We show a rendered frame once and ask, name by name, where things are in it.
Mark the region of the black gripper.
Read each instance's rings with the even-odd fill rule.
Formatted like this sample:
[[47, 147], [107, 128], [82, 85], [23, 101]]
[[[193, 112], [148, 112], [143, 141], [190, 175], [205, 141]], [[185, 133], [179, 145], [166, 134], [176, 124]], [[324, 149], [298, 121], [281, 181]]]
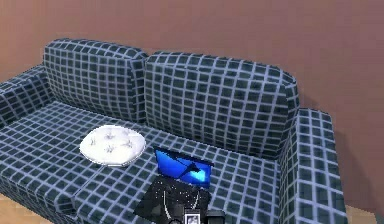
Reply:
[[[167, 196], [167, 193], [164, 190], [163, 191], [163, 207], [164, 207], [164, 212], [165, 212], [167, 219], [170, 220], [172, 218], [172, 215], [171, 215], [170, 210], [169, 210], [168, 205], [167, 205], [167, 197], [166, 196]], [[196, 207], [199, 203], [199, 199], [200, 199], [200, 191], [197, 190], [195, 202], [193, 203], [192, 209], [196, 209]], [[172, 218], [169, 221], [169, 224], [184, 224], [184, 217], [182, 216], [182, 217]]]

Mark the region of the dark blue checked sofa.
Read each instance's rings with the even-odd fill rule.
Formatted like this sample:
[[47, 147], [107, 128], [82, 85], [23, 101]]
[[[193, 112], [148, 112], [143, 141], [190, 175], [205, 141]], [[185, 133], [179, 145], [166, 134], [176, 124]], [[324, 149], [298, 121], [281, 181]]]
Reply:
[[[79, 145], [103, 125], [137, 131], [144, 152], [91, 162]], [[213, 164], [207, 210], [225, 224], [348, 224], [331, 117], [278, 67], [61, 38], [0, 83], [0, 194], [52, 224], [155, 224], [134, 214], [155, 147]]]

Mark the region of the black laptop with blue screen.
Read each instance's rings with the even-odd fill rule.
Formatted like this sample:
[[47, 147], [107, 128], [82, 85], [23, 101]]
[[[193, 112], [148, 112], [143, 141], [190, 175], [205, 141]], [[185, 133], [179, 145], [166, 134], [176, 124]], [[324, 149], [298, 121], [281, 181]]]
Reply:
[[155, 147], [158, 176], [134, 210], [138, 215], [155, 224], [168, 224], [163, 209], [163, 191], [173, 200], [192, 201], [200, 191], [198, 207], [207, 210], [212, 198], [209, 193], [213, 164], [184, 153]]

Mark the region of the white round cushion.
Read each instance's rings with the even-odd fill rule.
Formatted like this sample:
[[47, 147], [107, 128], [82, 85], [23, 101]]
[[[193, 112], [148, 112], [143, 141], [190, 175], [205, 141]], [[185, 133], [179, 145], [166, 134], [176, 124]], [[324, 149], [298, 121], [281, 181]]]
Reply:
[[123, 167], [137, 159], [146, 140], [137, 131], [117, 125], [103, 125], [90, 131], [79, 150], [88, 160], [105, 166]]

